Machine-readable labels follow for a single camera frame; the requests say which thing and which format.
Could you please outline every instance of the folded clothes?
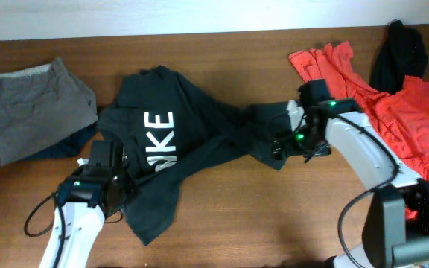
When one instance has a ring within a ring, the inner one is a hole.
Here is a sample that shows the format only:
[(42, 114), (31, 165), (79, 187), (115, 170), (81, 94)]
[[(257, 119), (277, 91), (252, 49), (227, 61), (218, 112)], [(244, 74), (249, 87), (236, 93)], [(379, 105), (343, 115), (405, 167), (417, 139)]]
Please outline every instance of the folded clothes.
[(388, 39), (380, 50), (370, 77), (370, 86), (379, 92), (395, 94), (403, 88), (405, 75), (423, 77), (428, 56), (422, 36), (412, 28), (394, 21)]
[(305, 82), (325, 79), (334, 98), (354, 98), (392, 151), (424, 179), (429, 179), (429, 82), (406, 76), (394, 95), (378, 92), (352, 70), (348, 42), (333, 48), (299, 51), (289, 56)]
[[(172, 224), (179, 186), (197, 171), (246, 154), (279, 170), (285, 160), (271, 157), (264, 129), (274, 116), (287, 114), (288, 104), (228, 106), (163, 66), (125, 77), (98, 127), (104, 139), (123, 144), (123, 165), (138, 188), (124, 213), (142, 243)], [(277, 119), (271, 134), (292, 130), (289, 117)]]
[(95, 125), (96, 124), (91, 124), (88, 127), (84, 127), (76, 133), (71, 134), (69, 137), (64, 138), (62, 141), (59, 141), (57, 144), (45, 148), (23, 160), (60, 159), (77, 156), (83, 146), (97, 132)]
[(60, 58), (0, 74), (0, 163), (27, 158), (97, 121), (95, 94)]

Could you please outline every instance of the dark blue clothing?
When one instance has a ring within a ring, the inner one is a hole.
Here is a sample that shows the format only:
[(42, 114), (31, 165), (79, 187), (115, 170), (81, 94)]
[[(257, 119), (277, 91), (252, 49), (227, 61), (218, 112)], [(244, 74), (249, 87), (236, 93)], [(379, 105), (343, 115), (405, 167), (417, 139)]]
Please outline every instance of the dark blue clothing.
[(23, 160), (61, 159), (77, 156), (83, 146), (95, 135), (95, 125), (96, 124), (92, 124), (85, 127), (69, 137), (64, 138), (62, 141), (59, 141), (59, 143), (47, 147)]

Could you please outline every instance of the folded gray shorts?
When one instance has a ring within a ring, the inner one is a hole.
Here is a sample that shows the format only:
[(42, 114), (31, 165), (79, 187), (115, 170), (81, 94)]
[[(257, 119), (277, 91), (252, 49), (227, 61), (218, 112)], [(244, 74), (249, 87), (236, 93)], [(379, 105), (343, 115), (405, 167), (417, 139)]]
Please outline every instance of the folded gray shorts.
[(97, 121), (94, 92), (60, 58), (0, 74), (0, 162), (37, 153)]

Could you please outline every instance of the white wall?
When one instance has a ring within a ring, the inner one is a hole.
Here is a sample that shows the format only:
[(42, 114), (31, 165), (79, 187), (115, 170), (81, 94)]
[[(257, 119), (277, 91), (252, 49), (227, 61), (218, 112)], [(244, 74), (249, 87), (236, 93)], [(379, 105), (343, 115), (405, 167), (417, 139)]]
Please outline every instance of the white wall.
[(429, 23), (429, 0), (0, 0), (0, 40)]

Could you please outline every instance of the cable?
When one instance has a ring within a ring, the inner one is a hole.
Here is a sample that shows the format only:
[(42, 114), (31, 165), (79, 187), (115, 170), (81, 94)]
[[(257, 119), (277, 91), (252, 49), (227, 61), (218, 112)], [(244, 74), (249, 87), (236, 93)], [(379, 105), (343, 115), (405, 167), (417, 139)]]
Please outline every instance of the cable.
[(352, 256), (352, 254), (349, 251), (349, 248), (347, 248), (346, 242), (343, 238), (343, 232), (342, 232), (342, 225), (343, 225), (343, 220), (347, 214), (347, 212), (349, 211), (349, 209), (355, 205), (358, 201), (362, 200), (363, 198), (367, 197), (371, 192), (382, 188), (386, 185), (389, 185), (398, 175), (398, 171), (400, 169), (400, 167), (397, 165), (396, 161), (395, 161), (395, 157), (393, 157), (393, 155), (391, 154), (391, 152), (379, 141), (377, 140), (376, 137), (374, 137), (371, 133), (369, 133), (368, 131), (366, 131), (363, 127), (360, 127), (359, 125), (357, 125), (356, 123), (350, 121), (347, 118), (344, 118), (343, 116), (334, 114), (333, 112), (331, 112), (329, 109), (326, 109), (324, 107), (321, 106), (312, 106), (310, 107), (308, 110), (319, 110), (319, 111), (323, 111), (323, 112), (327, 112), (332, 118), (338, 118), (341, 121), (346, 122), (347, 124), (351, 125), (352, 127), (356, 128), (357, 130), (361, 131), (363, 134), (367, 135), (374, 143), (377, 144), (377, 146), (380, 147), (380, 149), (387, 155), (387, 157), (389, 158), (389, 160), (392, 162), (393, 164), (393, 170), (392, 170), (392, 175), (389, 179), (387, 179), (386, 181), (376, 185), (373, 188), (370, 188), (369, 190), (364, 191), (362, 194), (359, 194), (358, 196), (356, 196), (353, 200), (351, 200), (349, 203), (347, 203), (347, 205), (343, 208), (342, 212), (340, 212), (340, 216), (339, 216), (339, 220), (337, 222), (337, 233), (339, 235), (339, 241), (340, 241), (340, 245), (343, 248), (343, 251), (346, 253), (347, 257), (349, 258), (349, 260), (355, 264), (355, 266), (359, 267), (359, 268), (365, 268), (364, 266), (362, 266), (362, 264), (360, 264), (357, 260), (355, 260), (354, 256)]
[(51, 198), (54, 201), (54, 206), (57, 208), (57, 210), (59, 211), (59, 217), (60, 217), (60, 222), (61, 222), (61, 235), (60, 235), (60, 242), (59, 242), (59, 249), (57, 250), (57, 254), (56, 254), (56, 258), (54, 260), (54, 265), (53, 268), (57, 268), (57, 265), (59, 265), (59, 261), (60, 261), (60, 256), (63, 253), (63, 248), (64, 248), (64, 242), (66, 240), (66, 221), (64, 220), (64, 213), (63, 213), (63, 209), (59, 204), (59, 200), (57, 198), (58, 193), (54, 192), (52, 193), (50, 196), (46, 197), (41, 203), (39, 203), (39, 205), (36, 206), (36, 208), (33, 209), (33, 211), (31, 211), (31, 213), (29, 214), (28, 218), (26, 219), (26, 222), (24, 224), (24, 233), (28, 236), (28, 237), (39, 237), (47, 232), (49, 232), (49, 230), (51, 230), (52, 226), (54, 225), (54, 219), (52, 220), (51, 224), (44, 229), (42, 232), (38, 232), (36, 234), (32, 234), (29, 232), (28, 227), (29, 227), (29, 222), (31, 221), (32, 217), (35, 215), (35, 213), (44, 205), (47, 203), (47, 201), (49, 201)]
[[(274, 115), (272, 118), (269, 118), (267, 121), (266, 121), (266, 124), (264, 125), (264, 132), (266, 133), (266, 135), (267, 135), (267, 137), (271, 140), (271, 141), (275, 141), (275, 140), (277, 140), (277, 141), (282, 141), (282, 140), (286, 140), (286, 139), (289, 139), (289, 138), (291, 138), (292, 137), (292, 135), (286, 135), (286, 136), (284, 136), (284, 137), (279, 137), (279, 138), (276, 138), (276, 137), (273, 137), (270, 133), (269, 133), (269, 131), (267, 130), (268, 128), (269, 128), (269, 126), (270, 126), (270, 124), (271, 124), (271, 122), (274, 120), (274, 119), (276, 119), (276, 118), (280, 118), (280, 117), (282, 117), (282, 116), (289, 116), (289, 113), (287, 113), (287, 112), (283, 112), (283, 113), (280, 113), (280, 114), (278, 114), (278, 115)], [(295, 133), (295, 132), (297, 132), (297, 130), (299, 130), (299, 128), (301, 127), (301, 125), (302, 125), (302, 121), (304, 121), (304, 118), (305, 118), (305, 114), (303, 114), (302, 115), (302, 117), (301, 117), (301, 120), (299, 121), (299, 123), (297, 124), (297, 127), (296, 127), (296, 129), (294, 129), (293, 130), (293, 132)]]
[(121, 222), (122, 220), (124, 219), (124, 212), (122, 211), (122, 210), (120, 210), (120, 217), (118, 218), (118, 220), (116, 220), (116, 221), (112, 221), (112, 222), (105, 222), (105, 223), (107, 223), (107, 224), (110, 224), (110, 223), (119, 223), (119, 222)]
[[(308, 152), (309, 150), (307, 150), (302, 143), (298, 143), (298, 145), (305, 151)], [(315, 150), (311, 155), (307, 155), (305, 158), (304, 163), (309, 162), (313, 157), (315, 157), (316, 154), (318, 154), (321, 150), (324, 150), (326, 147), (328, 146), (328, 143), (324, 143), (322, 146), (320, 146), (319, 148), (317, 148), (317, 150)]]
[(42, 207), (47, 201), (49, 201), (51, 198), (53, 198), (54, 194), (51, 194), (50, 196), (46, 197), (41, 203), (39, 203), (39, 205), (36, 206), (36, 208), (33, 209), (33, 211), (31, 211), (31, 213), (29, 214), (28, 218), (26, 219), (26, 223), (24, 224), (24, 233), (28, 236), (28, 237), (39, 237), (47, 232), (49, 232), (52, 228), (52, 225), (54, 224), (54, 219), (52, 219), (51, 224), (49, 224), (49, 226), (44, 229), (41, 232), (38, 232), (36, 234), (32, 234), (29, 232), (29, 222), (31, 221), (32, 217), (35, 215), (35, 213), (40, 209), (40, 207)]
[(54, 198), (54, 204), (57, 207), (57, 210), (59, 211), (59, 217), (60, 217), (60, 242), (59, 242), (59, 249), (57, 249), (56, 258), (54, 260), (53, 268), (57, 268), (57, 265), (59, 265), (60, 256), (63, 253), (64, 249), (64, 242), (66, 241), (66, 220), (64, 219), (64, 213), (63, 208), (59, 204), (59, 200), (56, 197), (56, 194), (53, 194)]

